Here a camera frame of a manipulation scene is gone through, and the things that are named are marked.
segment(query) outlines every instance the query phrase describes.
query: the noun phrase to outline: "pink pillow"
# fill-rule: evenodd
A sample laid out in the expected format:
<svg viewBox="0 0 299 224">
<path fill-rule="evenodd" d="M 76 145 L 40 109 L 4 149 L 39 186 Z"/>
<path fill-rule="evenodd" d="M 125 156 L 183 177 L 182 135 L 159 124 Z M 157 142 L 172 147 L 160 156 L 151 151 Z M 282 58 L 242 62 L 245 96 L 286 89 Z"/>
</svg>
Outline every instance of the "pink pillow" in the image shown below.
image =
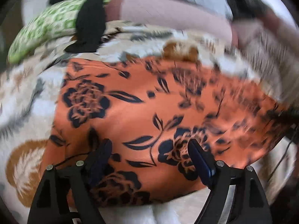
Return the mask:
<svg viewBox="0 0 299 224">
<path fill-rule="evenodd" d="M 195 29 L 232 43 L 232 29 L 227 19 L 179 0 L 111 0 L 106 14 L 107 21 L 129 20 L 177 30 Z"/>
</svg>

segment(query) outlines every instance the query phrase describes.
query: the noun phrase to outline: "black cloth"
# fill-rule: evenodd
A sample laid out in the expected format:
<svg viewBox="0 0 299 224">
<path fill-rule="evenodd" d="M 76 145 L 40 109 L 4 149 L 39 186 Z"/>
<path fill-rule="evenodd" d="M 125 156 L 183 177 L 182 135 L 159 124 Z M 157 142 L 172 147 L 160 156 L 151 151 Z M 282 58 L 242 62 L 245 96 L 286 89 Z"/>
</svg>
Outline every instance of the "black cloth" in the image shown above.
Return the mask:
<svg viewBox="0 0 299 224">
<path fill-rule="evenodd" d="M 49 4 L 64 0 L 49 0 Z M 82 5 L 76 20 L 76 37 L 74 44 L 66 47 L 68 53 L 96 52 L 101 37 L 106 29 L 106 14 L 104 0 L 86 0 Z"/>
<path fill-rule="evenodd" d="M 235 20 L 263 16 L 268 6 L 261 0 L 227 0 Z"/>
</svg>

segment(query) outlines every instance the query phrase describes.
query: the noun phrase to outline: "metal screw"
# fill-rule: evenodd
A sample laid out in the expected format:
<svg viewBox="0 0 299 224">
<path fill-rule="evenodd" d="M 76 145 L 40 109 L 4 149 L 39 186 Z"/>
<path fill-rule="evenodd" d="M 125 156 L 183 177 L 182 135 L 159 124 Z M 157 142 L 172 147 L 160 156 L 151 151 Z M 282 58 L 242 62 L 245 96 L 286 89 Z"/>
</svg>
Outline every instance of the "metal screw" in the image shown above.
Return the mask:
<svg viewBox="0 0 299 224">
<path fill-rule="evenodd" d="M 250 165 L 248 165 L 248 166 L 246 167 L 246 169 L 247 169 L 248 171 L 250 171 L 250 172 L 252 172 L 252 171 L 253 171 L 253 167 L 252 167 L 252 166 L 250 166 Z"/>
<path fill-rule="evenodd" d="M 53 169 L 53 165 L 52 165 L 52 164 L 48 165 L 48 166 L 46 167 L 46 169 L 47 169 L 48 171 L 52 170 L 52 169 Z"/>
<path fill-rule="evenodd" d="M 84 161 L 80 160 L 76 162 L 76 166 L 81 167 L 84 165 Z"/>
<path fill-rule="evenodd" d="M 223 161 L 217 161 L 216 164 L 217 164 L 219 167 L 223 167 L 223 166 L 224 166 L 224 162 L 223 162 Z"/>
</svg>

